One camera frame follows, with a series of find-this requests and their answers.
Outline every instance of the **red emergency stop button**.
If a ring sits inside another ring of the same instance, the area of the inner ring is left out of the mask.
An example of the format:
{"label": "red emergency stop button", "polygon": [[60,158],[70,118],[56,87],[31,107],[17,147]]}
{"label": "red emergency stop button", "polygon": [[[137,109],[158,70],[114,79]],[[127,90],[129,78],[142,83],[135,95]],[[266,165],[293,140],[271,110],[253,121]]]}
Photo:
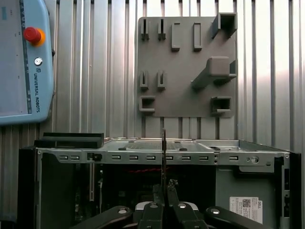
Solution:
{"label": "red emergency stop button", "polygon": [[41,31],[34,27],[27,27],[23,32],[23,37],[32,44],[37,44],[42,39]]}

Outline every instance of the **screw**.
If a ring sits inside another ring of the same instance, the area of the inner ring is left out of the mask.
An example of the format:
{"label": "screw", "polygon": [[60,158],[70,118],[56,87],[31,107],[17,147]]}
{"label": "screw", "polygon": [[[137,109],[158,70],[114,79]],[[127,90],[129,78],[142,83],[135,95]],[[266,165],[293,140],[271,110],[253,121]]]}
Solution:
{"label": "screw", "polygon": [[218,215],[220,213],[220,211],[218,209],[211,209],[211,212],[215,215]]}
{"label": "screw", "polygon": [[127,211],[125,209],[120,209],[119,210],[119,214],[125,214],[125,213],[127,213]]}
{"label": "screw", "polygon": [[37,58],[34,60],[34,64],[35,64],[36,66],[41,65],[41,64],[42,64],[42,58],[37,57]]}
{"label": "screw", "polygon": [[153,203],[153,204],[151,204],[151,206],[150,206],[151,208],[157,208],[158,207],[158,205],[156,205],[155,203]]}
{"label": "screw", "polygon": [[180,208],[186,208],[186,205],[185,205],[184,203],[180,203],[180,204],[178,204],[178,207],[180,207]]}

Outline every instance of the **gray plastic bracket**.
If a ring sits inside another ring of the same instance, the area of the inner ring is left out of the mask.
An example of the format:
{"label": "gray plastic bracket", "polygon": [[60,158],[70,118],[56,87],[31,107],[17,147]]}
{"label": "gray plastic bracket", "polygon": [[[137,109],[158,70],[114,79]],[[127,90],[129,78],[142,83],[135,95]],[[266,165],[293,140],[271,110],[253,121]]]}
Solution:
{"label": "gray plastic bracket", "polygon": [[180,22],[175,22],[172,24],[172,51],[178,52],[180,50],[180,44],[178,42],[179,34],[178,27],[180,26]]}
{"label": "gray plastic bracket", "polygon": [[193,25],[193,50],[199,52],[202,49],[202,38],[201,38],[201,23],[194,23]]}
{"label": "gray plastic bracket", "polygon": [[218,96],[211,98],[211,115],[221,116],[231,112],[231,97]]}
{"label": "gray plastic bracket", "polygon": [[143,19],[141,22],[141,38],[142,40],[149,40],[149,22]]}
{"label": "gray plastic bracket", "polygon": [[154,95],[140,96],[140,101],[139,101],[140,112],[145,113],[147,115],[154,113],[153,102],[155,98],[156,96]]}
{"label": "gray plastic bracket", "polygon": [[210,57],[205,69],[191,82],[192,88],[200,90],[215,80],[227,81],[230,75],[230,64],[227,56]]}
{"label": "gray plastic bracket", "polygon": [[218,13],[211,25],[212,39],[220,30],[230,38],[237,30],[237,13]]}
{"label": "gray plastic bracket", "polygon": [[141,71],[140,75],[140,89],[142,91],[148,90],[148,71]]}
{"label": "gray plastic bracket", "polygon": [[157,80],[158,80],[158,90],[159,91],[165,90],[165,87],[166,87],[166,72],[165,71],[158,71]]}
{"label": "gray plastic bracket", "polygon": [[229,74],[229,77],[226,77],[225,79],[221,79],[221,80],[214,80],[214,84],[216,86],[222,86],[225,83],[228,83],[232,79],[236,78],[237,77],[236,68],[237,68],[237,61],[233,61],[232,63],[230,63],[230,74]]}
{"label": "gray plastic bracket", "polygon": [[158,39],[159,40],[166,39],[166,32],[165,32],[164,28],[166,28],[166,21],[163,18],[161,18],[158,23]]}

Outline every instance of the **white label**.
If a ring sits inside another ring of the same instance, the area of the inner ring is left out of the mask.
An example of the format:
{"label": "white label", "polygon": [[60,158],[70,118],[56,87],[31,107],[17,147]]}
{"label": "white label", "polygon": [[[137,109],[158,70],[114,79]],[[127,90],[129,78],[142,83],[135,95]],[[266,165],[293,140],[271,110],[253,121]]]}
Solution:
{"label": "white label", "polygon": [[230,211],[263,223],[263,202],[258,197],[230,197]]}

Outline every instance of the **emergency stop button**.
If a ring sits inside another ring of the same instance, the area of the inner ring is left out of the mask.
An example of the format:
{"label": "emergency stop button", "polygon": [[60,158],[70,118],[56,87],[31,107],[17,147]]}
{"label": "emergency stop button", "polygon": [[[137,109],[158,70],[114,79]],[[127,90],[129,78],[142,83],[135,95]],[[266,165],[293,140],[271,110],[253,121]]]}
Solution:
{"label": "emergency stop button", "polygon": [[39,28],[27,27],[23,32],[23,37],[32,45],[39,46],[45,41],[45,34]]}

